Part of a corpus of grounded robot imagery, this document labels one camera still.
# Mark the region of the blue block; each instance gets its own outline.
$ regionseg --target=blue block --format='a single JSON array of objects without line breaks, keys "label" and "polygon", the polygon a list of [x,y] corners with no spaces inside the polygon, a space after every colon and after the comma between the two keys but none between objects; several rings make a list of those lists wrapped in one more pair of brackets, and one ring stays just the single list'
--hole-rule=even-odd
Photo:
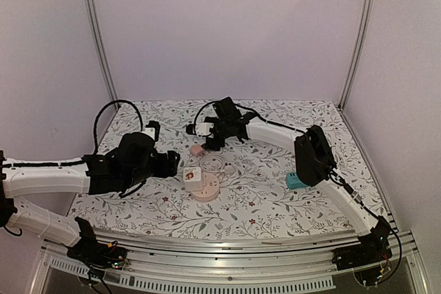
[{"label": "blue block", "polygon": [[286,181],[289,189],[304,189],[306,187],[309,187],[308,185],[303,184],[300,179],[298,179],[295,172],[290,172],[289,174],[287,174]]}]

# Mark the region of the metal frame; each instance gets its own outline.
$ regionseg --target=metal frame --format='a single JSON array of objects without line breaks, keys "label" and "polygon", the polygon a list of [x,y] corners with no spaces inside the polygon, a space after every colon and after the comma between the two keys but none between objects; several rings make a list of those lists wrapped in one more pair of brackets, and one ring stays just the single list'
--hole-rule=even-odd
[{"label": "metal frame", "polygon": [[[406,260],[411,258],[409,263],[413,265],[415,288],[418,293],[428,293],[427,286],[424,286],[427,279],[421,269],[412,233],[405,231],[399,236],[403,257]],[[99,233],[99,238],[108,240],[102,233]],[[183,250],[182,245],[179,248],[176,243],[167,244],[167,238],[146,236],[140,239],[120,233],[120,243],[129,249],[127,258],[131,265],[123,271],[108,271],[105,280],[108,284],[149,293],[221,293],[216,292],[216,288],[222,288],[222,293],[225,294],[316,292],[320,288],[314,284],[323,284],[322,281],[327,280],[327,286],[331,288],[334,285],[333,275],[352,272],[351,269],[337,271],[336,265],[331,263],[332,251],[336,247],[356,244],[357,241],[355,233],[349,239],[339,238],[338,233],[313,238],[317,240],[301,242],[298,238],[290,238],[281,240],[283,242],[280,244],[274,242],[268,245],[262,245],[260,240],[193,240],[194,249]],[[396,260],[398,241],[391,235],[389,242],[393,251],[392,260]],[[65,247],[61,245],[45,243],[32,294],[41,293],[50,267],[85,277],[87,268],[80,262],[67,258],[65,252]],[[182,287],[184,291],[177,288],[170,290],[171,286]]]},{"label": "metal frame", "polygon": [[[84,2],[85,2],[86,10],[88,12],[90,29],[94,39],[96,55],[98,56],[99,65],[101,67],[101,73],[103,74],[105,87],[107,88],[107,92],[109,94],[110,100],[115,101],[118,99],[118,95],[116,94],[116,88],[113,82],[112,75],[110,73],[109,63],[105,55],[103,37],[101,36],[98,17],[96,15],[95,2],[94,0],[84,0]],[[119,106],[116,104],[114,105],[114,107],[116,110],[118,110],[119,108]]]},{"label": "metal frame", "polygon": [[[372,3],[373,0],[364,0],[363,3],[356,44],[338,109],[373,176],[388,211],[389,221],[396,229],[371,161],[343,112],[360,61]],[[116,89],[105,55],[94,0],[85,0],[85,4],[107,92],[112,100],[116,100]],[[116,239],[130,250],[128,258],[132,264],[124,271],[109,271],[109,277],[106,280],[117,286],[154,293],[170,292],[170,286],[178,283],[184,286],[179,291],[184,288],[188,293],[212,293],[212,289],[215,293],[215,288],[220,286],[223,288],[223,293],[229,294],[251,293],[252,289],[254,290],[252,293],[259,293],[258,288],[262,289],[261,293],[264,288],[267,293],[285,293],[290,286],[320,283],[324,279],[331,278],[332,275],[348,272],[336,270],[335,264],[331,263],[332,251],[336,247],[358,243],[353,231],[298,238],[227,242],[128,235],[103,230],[96,230],[96,234],[100,241],[109,242]],[[409,263],[416,291],[429,293],[427,275],[411,232],[405,231],[399,236],[403,245],[403,257],[406,257]],[[398,258],[398,243],[393,236],[389,237],[389,242],[393,250],[392,260],[394,260]],[[32,281],[30,291],[32,294],[42,293],[50,267],[80,277],[84,276],[87,270],[78,261],[68,259],[65,256],[64,247],[46,242],[40,252],[37,274]]]},{"label": "metal frame", "polygon": [[351,89],[353,85],[353,80],[355,79],[358,63],[360,62],[360,57],[363,49],[363,44],[366,38],[366,31],[369,25],[369,17],[371,15],[373,0],[364,0],[363,9],[360,19],[360,26],[358,27],[358,34],[356,39],[356,44],[353,48],[351,63],[349,65],[349,70],[343,85],[343,91],[340,96],[340,101],[338,102],[338,109],[342,111],[345,109],[346,104],[349,100],[349,95],[351,94]]}]

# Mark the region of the patterned table surface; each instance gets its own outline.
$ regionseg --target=patterned table surface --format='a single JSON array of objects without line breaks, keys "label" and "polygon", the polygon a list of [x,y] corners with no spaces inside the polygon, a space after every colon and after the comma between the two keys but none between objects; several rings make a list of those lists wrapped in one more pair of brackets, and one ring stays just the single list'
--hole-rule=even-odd
[{"label": "patterned table surface", "polygon": [[[126,233],[165,235],[208,240],[287,238],[346,231],[346,217],[321,192],[313,188],[289,190],[285,176],[295,171],[294,156],[279,147],[258,141],[244,144],[227,140],[221,151],[236,172],[221,177],[218,197],[210,202],[195,201],[184,190],[182,168],[197,165],[189,147],[203,143],[188,136],[190,123],[204,101],[138,102],[143,120],[161,124],[160,151],[173,149],[181,154],[175,178],[149,178],[133,196],[120,199],[117,193],[101,196],[76,195],[70,216],[89,220],[96,228]],[[338,168],[363,197],[367,206],[385,213],[360,151],[339,113],[322,101],[241,101],[264,117],[298,128],[320,125],[325,131]],[[214,115],[210,109],[204,115]],[[133,109],[123,105],[108,129],[100,152],[115,148],[122,135],[139,130]]]}]

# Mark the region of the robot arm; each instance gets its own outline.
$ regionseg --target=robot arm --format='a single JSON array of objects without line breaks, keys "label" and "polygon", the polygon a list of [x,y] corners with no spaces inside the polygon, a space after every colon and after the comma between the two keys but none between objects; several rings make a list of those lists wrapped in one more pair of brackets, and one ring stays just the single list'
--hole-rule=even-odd
[{"label": "robot arm", "polygon": [[127,255],[125,249],[115,243],[98,243],[89,222],[57,215],[21,196],[50,192],[121,192],[122,196],[149,177],[175,176],[180,156],[174,151],[157,152],[154,144],[159,129],[159,124],[151,121],[142,132],[124,135],[119,146],[106,155],[84,155],[74,160],[5,160],[0,151],[0,227],[20,228],[60,242],[67,246],[68,256],[88,266],[120,267]]},{"label": "robot arm", "polygon": [[360,245],[337,249],[334,262],[339,269],[379,262],[391,257],[387,241],[389,223],[364,206],[360,195],[336,172],[336,161],[323,130],[313,125],[306,132],[266,121],[257,112],[241,114],[228,97],[213,103],[217,117],[188,125],[187,133],[206,137],[206,149],[219,150],[225,139],[261,140],[294,153],[299,179],[326,194],[353,225]]}]

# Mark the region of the wire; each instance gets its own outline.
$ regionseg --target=wire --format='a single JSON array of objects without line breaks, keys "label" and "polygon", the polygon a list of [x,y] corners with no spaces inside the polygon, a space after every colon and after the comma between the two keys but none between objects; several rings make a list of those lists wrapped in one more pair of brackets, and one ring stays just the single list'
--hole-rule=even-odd
[{"label": "wire", "polygon": [[386,264],[382,266],[382,276],[384,277],[392,268],[392,263],[389,261],[389,258],[386,255],[383,255],[383,258],[386,260]]},{"label": "wire", "polygon": [[320,161],[319,159],[317,159],[317,158],[314,158],[314,161],[316,161],[318,164],[320,164],[320,165],[322,165],[323,167],[326,167],[326,168],[328,168],[328,169],[330,169],[330,170],[332,170],[334,167],[332,167],[331,165],[327,165],[326,163],[323,163],[322,161]]},{"label": "wire", "polygon": [[252,108],[239,105],[238,103],[235,103],[235,105],[237,107],[239,107],[239,108],[242,108],[242,109],[245,109],[245,110],[249,110],[249,111],[255,113],[255,115],[257,115],[257,117],[260,120],[262,120],[262,121],[264,121],[264,122],[266,122],[268,124],[272,124],[272,125],[275,125],[275,126],[278,126],[278,127],[284,127],[285,129],[290,129],[290,130],[293,130],[295,132],[300,132],[301,134],[305,134],[306,133],[305,131],[303,131],[301,129],[296,129],[295,127],[290,127],[289,125],[285,125],[285,124],[282,124],[282,123],[277,123],[277,122],[274,122],[272,120],[267,120],[266,118],[263,118],[256,110],[254,110]]},{"label": "wire", "polygon": [[[210,169],[209,166],[213,165],[213,162],[215,161],[218,161],[218,163],[220,163],[219,169]],[[204,172],[209,172],[211,174],[217,174],[221,172],[221,170],[225,168],[226,164],[227,164],[227,159],[217,153],[206,154],[199,160],[199,167]]]},{"label": "wire", "polygon": [[72,167],[74,165],[82,165],[85,161],[78,160],[72,162],[20,162],[20,163],[8,163],[3,165],[3,168],[40,168],[40,167]]},{"label": "wire", "polygon": [[335,173],[332,173],[332,172],[329,173],[329,178],[330,178],[334,183],[336,183],[338,186],[344,186],[344,184],[338,182],[335,178],[333,178],[332,175],[335,175]]},{"label": "wire", "polygon": [[88,273],[88,276],[89,276],[89,288],[93,289],[93,291],[94,291],[95,293],[98,293],[98,294],[104,294],[104,293],[98,291],[98,290],[95,288],[96,285],[92,285],[92,276],[91,276],[91,272]]},{"label": "wire", "polygon": [[[196,133],[196,121],[198,120],[198,117],[199,117],[199,115],[201,115],[201,112],[205,109],[205,108],[207,108],[208,106],[210,106],[210,105],[213,105],[214,103],[217,103],[218,101],[210,101],[209,103],[206,103],[204,106],[202,106],[199,110],[198,110],[198,112],[196,113],[196,116],[194,117],[194,120],[193,120],[193,130],[194,130],[194,134],[195,135],[197,135],[198,136],[198,134]],[[200,136],[200,137],[208,137],[208,136],[211,136],[212,134],[207,134],[207,135],[205,135],[205,136]]]},{"label": "wire", "polygon": [[391,279],[391,277],[395,274],[395,272],[397,272],[398,268],[400,267],[401,264],[401,260],[402,260],[402,244],[401,244],[401,240],[400,237],[398,236],[398,234],[391,229],[392,234],[395,236],[395,238],[397,238],[398,241],[398,247],[400,249],[400,257],[398,258],[398,263],[395,266],[395,269],[389,274],[388,278],[386,279],[381,279],[380,282],[378,284],[383,284],[384,282],[386,282],[387,280]]},{"label": "wire", "polygon": [[380,220],[380,218],[378,217],[378,215],[374,214],[374,213],[373,213],[369,208],[367,208],[364,204],[362,204],[362,206],[363,206],[363,209],[364,209],[365,211],[367,211],[368,213],[371,214],[371,216],[373,216],[373,217],[376,218],[377,220]]},{"label": "wire", "polygon": [[10,235],[13,235],[14,237],[21,237],[21,235],[23,234],[23,230],[19,229],[20,232],[18,233],[14,233],[11,230],[9,230],[6,225],[3,226],[3,228],[5,229],[6,232],[8,232]]},{"label": "wire", "polygon": [[121,199],[124,199],[126,196],[130,196],[130,195],[132,195],[133,193],[139,191],[139,190],[141,189],[141,187],[144,186],[144,184],[145,184],[146,182],[147,182],[146,180],[143,180],[143,181],[142,181],[142,182],[141,182],[141,183],[140,183],[135,189],[131,190],[129,193],[124,193],[124,194],[120,193],[120,194],[119,194],[119,197],[120,197]]},{"label": "wire", "polygon": [[128,105],[131,105],[133,107],[133,109],[135,109],[136,114],[138,115],[139,124],[141,125],[141,131],[143,131],[143,128],[144,128],[143,118],[141,116],[141,113],[140,113],[138,107],[132,101],[123,100],[123,99],[110,101],[108,104],[104,105],[103,108],[101,108],[101,110],[99,111],[98,115],[96,115],[96,118],[95,118],[95,122],[94,122],[94,144],[95,144],[94,155],[98,153],[98,135],[96,133],[96,127],[98,126],[99,118],[101,117],[103,112],[109,106],[114,105],[115,103],[127,103]]}]

